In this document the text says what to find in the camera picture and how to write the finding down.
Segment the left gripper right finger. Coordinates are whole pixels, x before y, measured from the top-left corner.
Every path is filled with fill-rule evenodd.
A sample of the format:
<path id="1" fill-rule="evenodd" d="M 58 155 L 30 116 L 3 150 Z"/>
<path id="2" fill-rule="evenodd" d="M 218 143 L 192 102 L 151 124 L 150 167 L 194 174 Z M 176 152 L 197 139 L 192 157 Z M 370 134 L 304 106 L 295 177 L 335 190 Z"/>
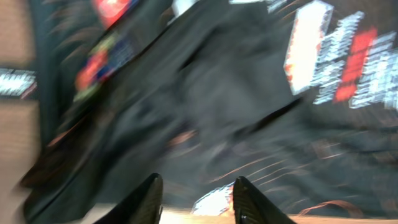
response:
<path id="1" fill-rule="evenodd" d="M 295 224 L 243 176 L 234 181 L 233 209 L 236 224 Z"/>

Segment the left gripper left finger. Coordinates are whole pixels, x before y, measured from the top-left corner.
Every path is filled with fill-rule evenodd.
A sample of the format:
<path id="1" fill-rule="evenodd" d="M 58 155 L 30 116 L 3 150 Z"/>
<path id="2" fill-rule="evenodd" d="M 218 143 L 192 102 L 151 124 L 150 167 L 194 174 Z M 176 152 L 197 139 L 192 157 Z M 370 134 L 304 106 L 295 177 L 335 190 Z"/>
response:
<path id="1" fill-rule="evenodd" d="M 153 173 L 94 224 L 159 224 L 163 179 Z"/>

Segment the black printed cycling jersey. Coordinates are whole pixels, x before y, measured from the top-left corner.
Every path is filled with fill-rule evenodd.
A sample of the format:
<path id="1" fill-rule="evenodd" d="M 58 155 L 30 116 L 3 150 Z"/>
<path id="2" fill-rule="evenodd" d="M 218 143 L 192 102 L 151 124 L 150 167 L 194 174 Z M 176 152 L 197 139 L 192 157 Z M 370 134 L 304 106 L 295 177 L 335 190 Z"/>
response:
<path id="1" fill-rule="evenodd" d="M 81 220 L 153 173 L 226 214 L 397 218 L 396 1 L 35 1 L 41 145 L 27 223 Z"/>

